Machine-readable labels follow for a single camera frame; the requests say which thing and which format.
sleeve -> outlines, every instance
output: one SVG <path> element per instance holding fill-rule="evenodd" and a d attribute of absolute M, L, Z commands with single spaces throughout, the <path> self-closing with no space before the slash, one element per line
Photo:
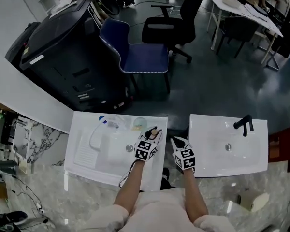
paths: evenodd
<path fill-rule="evenodd" d="M 97 210 L 82 227 L 80 232 L 118 231 L 127 222 L 129 213 L 120 205 L 111 205 Z"/>
<path fill-rule="evenodd" d="M 194 221 L 193 225 L 206 232 L 236 232 L 226 217 L 205 215 Z"/>

chair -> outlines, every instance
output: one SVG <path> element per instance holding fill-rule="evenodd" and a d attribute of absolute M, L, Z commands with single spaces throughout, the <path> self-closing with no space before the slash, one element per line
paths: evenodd
<path fill-rule="evenodd" d="M 129 44 L 129 25 L 125 22 L 107 19 L 101 29 L 100 38 L 110 49 L 110 52 L 120 70 L 129 74 L 137 93 L 138 86 L 134 74 L 164 73 L 168 93 L 170 85 L 168 79 L 168 49 L 164 44 Z"/>
<path fill-rule="evenodd" d="M 279 53 L 280 55 L 282 55 L 285 58 L 288 58 L 289 55 L 290 55 L 290 23 L 284 24 L 282 26 L 280 32 L 282 33 L 282 35 L 284 37 L 282 38 L 282 37 L 278 36 L 275 39 L 275 41 L 274 41 L 274 43 L 273 43 L 273 45 L 271 47 L 271 49 L 274 51 L 274 53 L 270 52 L 271 57 L 266 62 L 266 66 L 268 68 L 272 68 L 272 69 L 277 70 L 277 71 L 279 71 L 279 64 L 277 63 L 277 61 L 275 59 L 275 55 L 277 53 Z M 269 41 L 272 41 L 273 35 L 271 35 L 271 34 L 269 34 L 267 32 L 265 32 L 265 34 L 266 34 L 267 38 L 269 39 Z M 265 49 L 265 48 L 263 48 L 261 46 L 258 46 L 258 49 L 261 49 L 261 50 L 264 50 L 264 51 L 267 50 L 267 49 Z M 269 64 L 271 60 L 274 61 L 276 67 L 274 67 L 274 66 Z"/>
<path fill-rule="evenodd" d="M 142 41 L 151 44 L 166 44 L 168 50 L 187 57 L 191 63 L 192 56 L 176 48 L 177 44 L 184 45 L 195 39 L 194 17 L 203 0 L 184 0 L 180 9 L 180 18 L 169 17 L 167 8 L 172 5 L 152 5 L 162 9 L 164 17 L 150 17 L 145 21 Z"/>
<path fill-rule="evenodd" d="M 234 58 L 236 58 L 240 53 L 240 51 L 242 50 L 245 42 L 249 42 L 252 39 L 258 27 L 259 24 L 257 22 L 252 21 L 245 17 L 226 18 L 224 21 L 220 23 L 222 38 L 219 43 L 216 54 L 218 55 L 225 37 L 229 37 L 228 44 L 230 43 L 231 39 L 236 39 L 242 42 L 240 48 L 237 50 L 235 54 Z M 216 30 L 217 27 L 214 31 L 212 41 L 214 40 Z"/>

sink basin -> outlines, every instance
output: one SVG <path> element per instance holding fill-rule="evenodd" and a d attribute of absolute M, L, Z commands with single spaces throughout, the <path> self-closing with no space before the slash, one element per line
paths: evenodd
<path fill-rule="evenodd" d="M 253 119 L 254 131 L 234 129 L 240 118 L 190 115 L 189 141 L 196 155 L 195 177 L 249 174 L 267 170 L 267 121 Z"/>
<path fill-rule="evenodd" d="M 133 146 L 140 130 L 134 130 L 133 122 L 138 116 L 118 115 L 126 123 L 126 129 L 118 130 L 109 123 L 99 126 L 95 132 L 94 147 L 89 142 L 99 117 L 107 114 L 74 112 L 64 169 L 82 177 L 118 186 L 135 161 Z M 146 117 L 146 127 L 158 126 L 163 136 L 158 152 L 143 170 L 141 190 L 160 190 L 167 131 L 166 117 Z"/>

white desk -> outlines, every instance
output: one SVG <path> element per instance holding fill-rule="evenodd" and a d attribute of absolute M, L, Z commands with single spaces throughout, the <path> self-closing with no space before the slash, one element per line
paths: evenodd
<path fill-rule="evenodd" d="M 217 30 L 216 30 L 216 33 L 215 33 L 215 37 L 214 37 L 214 40 L 213 40 L 213 45 L 211 47 L 211 49 L 214 51 L 215 49 L 215 44 L 216 44 L 216 41 L 217 41 L 217 36 L 218 36 L 218 32 L 219 32 L 219 25 L 220 25 L 220 22 L 221 22 L 221 15 L 222 15 L 222 11 L 228 11 L 228 12 L 231 12 L 231 13 L 234 13 L 236 15 L 240 15 L 240 16 L 243 16 L 243 17 L 246 17 L 248 19 L 251 19 L 257 23 L 259 23 L 261 26 L 273 31 L 275 33 L 272 41 L 270 42 L 267 50 L 266 50 L 266 53 L 261 61 L 261 63 L 263 64 L 267 55 L 269 54 L 270 50 L 271 50 L 271 47 L 274 43 L 274 40 L 275 38 L 277 37 L 277 35 L 283 37 L 282 33 L 279 31 L 279 29 L 277 28 L 277 26 L 270 20 L 270 18 L 267 18 L 267 21 L 263 21 L 262 19 L 259 19 L 255 16 L 253 16 L 246 8 L 244 5 L 241 4 L 241 6 L 239 8 L 233 8 L 233 7 L 230 7 L 228 5 L 226 5 L 225 3 L 222 2 L 222 0 L 212 0 L 213 1 L 213 8 L 212 8 L 212 13 L 211 13 L 211 16 L 209 18 L 209 22 L 208 22 L 208 25 L 207 25 L 207 32 L 208 32 L 208 29 L 209 29 L 209 26 L 210 26 L 210 23 L 211 23 L 211 20 L 213 18 L 214 22 L 216 23 L 217 25 Z M 218 19 L 216 18 L 215 14 L 214 14 L 214 7 L 215 5 L 220 9 L 219 11 L 219 15 L 218 15 Z M 261 36 L 263 38 L 266 38 L 266 36 L 262 33 L 259 33 L 259 32 L 255 32 L 256 35 L 258 36 Z"/>

faucet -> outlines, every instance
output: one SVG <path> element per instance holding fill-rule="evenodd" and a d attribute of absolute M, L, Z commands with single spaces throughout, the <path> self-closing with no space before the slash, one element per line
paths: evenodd
<path fill-rule="evenodd" d="M 252 117 L 250 114 L 246 115 L 244 118 L 242 118 L 240 121 L 234 123 L 234 128 L 239 129 L 241 126 L 244 127 L 244 133 L 243 136 L 247 136 L 247 126 L 246 123 L 249 123 L 250 131 L 253 131 L 253 125 L 252 125 Z"/>

